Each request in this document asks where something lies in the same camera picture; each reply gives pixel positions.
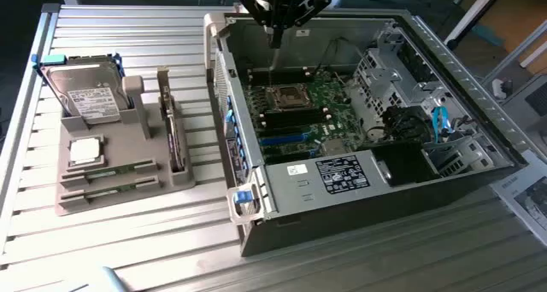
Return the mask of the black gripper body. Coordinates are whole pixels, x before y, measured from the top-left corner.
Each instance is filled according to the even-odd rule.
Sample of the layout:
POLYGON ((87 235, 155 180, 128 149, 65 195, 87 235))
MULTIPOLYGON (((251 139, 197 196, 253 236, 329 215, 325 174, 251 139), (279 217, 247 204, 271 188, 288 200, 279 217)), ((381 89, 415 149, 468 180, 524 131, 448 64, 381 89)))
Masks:
POLYGON ((303 25, 313 8, 315 0, 272 0, 273 25, 303 25))

